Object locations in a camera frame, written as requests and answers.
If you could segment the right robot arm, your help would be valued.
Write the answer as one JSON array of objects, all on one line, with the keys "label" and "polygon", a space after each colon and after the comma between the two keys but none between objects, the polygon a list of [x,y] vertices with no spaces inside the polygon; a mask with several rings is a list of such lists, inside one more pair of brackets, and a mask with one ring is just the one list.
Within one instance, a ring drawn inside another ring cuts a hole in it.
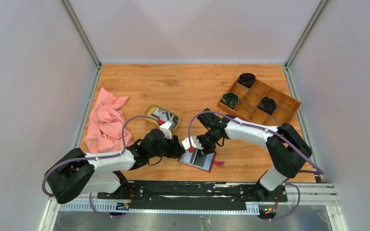
[{"label": "right robot arm", "polygon": [[305,163],[313,164],[311,148],[289,123],[280,126],[266,126],[248,122],[234,115],[226,115],[210,109],[194,116],[206,129],[203,135],[191,136],[184,148],[198,149],[202,154],[215,151],[219,140],[241,140],[266,149],[272,166],[259,178],[256,185],[257,197],[268,201],[275,195],[275,189],[302,170]]}]

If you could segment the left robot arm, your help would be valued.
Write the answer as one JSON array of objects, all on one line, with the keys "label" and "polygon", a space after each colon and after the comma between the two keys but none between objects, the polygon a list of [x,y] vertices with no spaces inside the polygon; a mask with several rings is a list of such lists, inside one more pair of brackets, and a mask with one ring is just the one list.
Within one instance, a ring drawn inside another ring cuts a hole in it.
[{"label": "left robot arm", "polygon": [[88,193],[111,193],[122,199],[128,194],[128,185],[121,181],[117,172],[148,165],[154,157],[176,159],[184,153],[178,136],[166,138],[156,128],[124,150],[92,154],[74,148],[45,173],[42,190],[55,197],[59,204]]}]

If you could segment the white magnetic stripe card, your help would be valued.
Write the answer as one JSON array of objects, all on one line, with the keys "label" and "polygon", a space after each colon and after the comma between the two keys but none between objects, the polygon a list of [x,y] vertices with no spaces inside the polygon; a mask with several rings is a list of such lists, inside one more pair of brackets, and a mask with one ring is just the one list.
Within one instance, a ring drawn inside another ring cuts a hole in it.
[{"label": "white magnetic stripe card", "polygon": [[180,158],[180,162],[185,164],[194,164],[195,158],[197,156],[198,149],[193,152],[186,151]]}]

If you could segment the oval wooden tray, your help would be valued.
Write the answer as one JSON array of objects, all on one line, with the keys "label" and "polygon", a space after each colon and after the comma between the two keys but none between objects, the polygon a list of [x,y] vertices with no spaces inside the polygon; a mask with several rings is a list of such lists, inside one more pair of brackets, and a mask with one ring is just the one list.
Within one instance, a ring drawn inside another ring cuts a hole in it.
[{"label": "oval wooden tray", "polygon": [[156,120],[161,119],[164,122],[167,121],[172,122],[173,123],[172,131],[176,131],[179,128],[179,123],[181,121],[180,116],[176,112],[164,106],[161,106],[157,103],[150,104],[144,110],[143,115],[150,116]]}]

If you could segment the red leather card holder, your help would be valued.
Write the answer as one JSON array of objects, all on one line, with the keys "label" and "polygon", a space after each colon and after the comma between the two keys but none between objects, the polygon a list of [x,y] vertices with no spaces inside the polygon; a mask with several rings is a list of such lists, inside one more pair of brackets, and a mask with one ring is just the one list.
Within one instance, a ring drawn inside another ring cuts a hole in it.
[{"label": "red leather card holder", "polygon": [[223,166],[225,164],[224,161],[216,161],[216,153],[210,154],[199,154],[200,150],[195,150],[194,152],[190,153],[186,151],[181,157],[178,159],[178,162],[197,168],[199,170],[205,172],[211,172],[213,166]]}]

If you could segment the black credit card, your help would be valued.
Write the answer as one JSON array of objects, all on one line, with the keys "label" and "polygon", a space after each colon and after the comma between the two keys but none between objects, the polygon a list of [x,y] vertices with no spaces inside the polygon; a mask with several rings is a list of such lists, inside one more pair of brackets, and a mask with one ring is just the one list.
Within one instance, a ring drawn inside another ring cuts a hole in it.
[{"label": "black credit card", "polygon": [[214,158],[215,158],[215,153],[207,154],[205,159],[197,159],[196,157],[194,165],[199,169],[210,171],[213,165]]}]

